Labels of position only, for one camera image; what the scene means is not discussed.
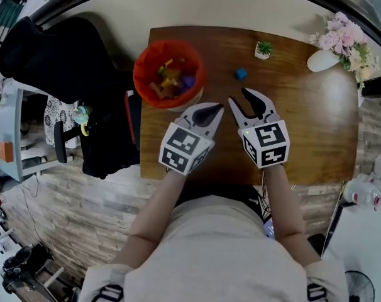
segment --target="orange box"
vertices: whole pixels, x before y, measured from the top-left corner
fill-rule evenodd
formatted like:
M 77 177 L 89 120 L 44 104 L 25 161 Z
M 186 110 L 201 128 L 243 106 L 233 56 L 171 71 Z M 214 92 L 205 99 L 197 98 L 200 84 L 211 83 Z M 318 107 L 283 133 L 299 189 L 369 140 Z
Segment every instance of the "orange box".
M 0 141 L 0 159 L 8 162 L 13 162 L 13 143 Z

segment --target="shirt sleeve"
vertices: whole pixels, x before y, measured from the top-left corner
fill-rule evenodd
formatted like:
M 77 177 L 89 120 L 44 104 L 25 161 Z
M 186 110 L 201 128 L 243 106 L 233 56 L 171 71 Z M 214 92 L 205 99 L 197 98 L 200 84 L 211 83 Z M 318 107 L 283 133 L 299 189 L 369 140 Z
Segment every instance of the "shirt sleeve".
M 321 260 L 305 267 L 305 271 L 308 301 L 348 301 L 347 281 L 342 265 Z
M 99 302 L 123 302 L 125 276 L 130 271 L 133 271 L 132 267 L 121 264 L 90 267 L 84 278 L 83 288 L 78 302 L 92 302 L 97 296 L 99 298 L 96 301 Z

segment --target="wooden table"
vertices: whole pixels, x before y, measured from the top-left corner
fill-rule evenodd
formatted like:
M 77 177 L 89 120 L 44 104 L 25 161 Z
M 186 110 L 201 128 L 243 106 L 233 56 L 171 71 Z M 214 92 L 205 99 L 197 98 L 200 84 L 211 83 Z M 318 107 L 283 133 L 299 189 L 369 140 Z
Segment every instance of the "wooden table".
M 208 26 L 150 31 L 149 43 L 169 39 L 186 40 L 198 50 L 207 69 L 201 102 L 219 102 L 225 108 L 214 137 L 216 146 L 190 178 L 218 183 L 261 183 L 261 171 L 244 152 L 228 106 L 228 96 L 232 95 L 250 109 L 241 87 L 256 89 L 269 97 L 285 120 L 291 146 L 284 166 L 290 183 L 318 184 L 352 178 L 358 138 L 358 96 L 353 75 L 343 70 L 341 64 L 313 73 L 306 61 L 316 47 L 268 33 Z M 273 43 L 269 59 L 254 57 L 257 41 Z M 242 82 L 234 78 L 240 67 L 248 72 Z M 158 163 L 160 144 L 169 123 L 179 115 L 143 102 L 142 177 L 163 177 L 165 167 Z

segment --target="gray wood plank floor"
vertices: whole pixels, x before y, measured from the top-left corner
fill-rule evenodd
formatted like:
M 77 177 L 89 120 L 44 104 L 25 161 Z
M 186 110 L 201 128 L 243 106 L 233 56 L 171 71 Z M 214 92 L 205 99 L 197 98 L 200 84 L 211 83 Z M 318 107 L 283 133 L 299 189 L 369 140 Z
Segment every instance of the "gray wood plank floor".
M 358 138 L 356 173 L 369 173 L 374 158 L 381 154 L 381 99 L 366 100 L 360 108 Z M 158 183 L 142 179 L 139 166 L 105 180 L 89 177 L 82 173 L 80 150 L 76 150 L 71 164 L 45 171 L 38 176 L 38 185 L 32 177 L 24 182 L 27 189 L 21 186 L 6 192 L 3 208 L 15 238 L 23 245 L 35 243 L 39 238 L 26 198 L 35 228 L 52 250 L 57 265 L 79 278 L 89 266 L 108 263 L 122 248 L 131 222 Z M 340 186 L 294 188 L 301 199 L 308 234 L 326 233 Z

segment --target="orange bin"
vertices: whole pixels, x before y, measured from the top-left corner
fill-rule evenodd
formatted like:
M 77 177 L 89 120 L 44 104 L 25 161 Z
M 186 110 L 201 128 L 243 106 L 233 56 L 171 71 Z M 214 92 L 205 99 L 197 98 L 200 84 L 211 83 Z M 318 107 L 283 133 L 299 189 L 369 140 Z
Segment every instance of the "orange bin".
M 151 82 L 161 83 L 157 74 L 160 66 L 170 59 L 184 59 L 184 62 L 173 61 L 168 68 L 180 69 L 182 75 L 195 75 L 196 81 L 192 88 L 174 99 L 160 99 L 148 85 Z M 152 43 L 141 53 L 135 62 L 133 81 L 141 98 L 155 108 L 175 109 L 197 103 L 206 82 L 206 70 L 196 50 L 187 42 L 180 40 L 159 40 Z

